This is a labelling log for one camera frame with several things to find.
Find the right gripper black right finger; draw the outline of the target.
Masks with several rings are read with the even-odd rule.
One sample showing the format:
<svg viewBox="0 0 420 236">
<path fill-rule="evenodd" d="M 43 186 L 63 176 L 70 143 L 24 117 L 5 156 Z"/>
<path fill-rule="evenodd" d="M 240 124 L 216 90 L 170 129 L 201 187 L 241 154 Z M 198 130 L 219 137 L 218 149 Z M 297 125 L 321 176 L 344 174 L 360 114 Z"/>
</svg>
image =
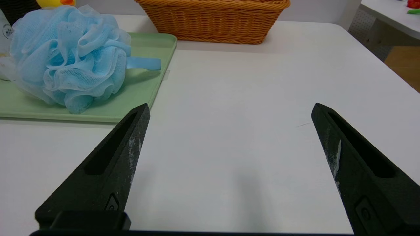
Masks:
<svg viewBox="0 0 420 236">
<path fill-rule="evenodd" d="M 333 109 L 311 118 L 354 234 L 418 236 L 419 185 Z"/>
</svg>

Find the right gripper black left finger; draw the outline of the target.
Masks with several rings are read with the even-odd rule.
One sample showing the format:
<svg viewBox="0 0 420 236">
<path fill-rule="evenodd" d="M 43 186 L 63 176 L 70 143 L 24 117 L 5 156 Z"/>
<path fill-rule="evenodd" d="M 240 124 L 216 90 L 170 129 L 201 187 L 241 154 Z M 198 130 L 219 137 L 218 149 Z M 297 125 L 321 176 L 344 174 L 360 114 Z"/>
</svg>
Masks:
<svg viewBox="0 0 420 236">
<path fill-rule="evenodd" d="M 125 206 L 150 120 L 132 109 L 35 212 L 41 230 L 128 230 Z"/>
</svg>

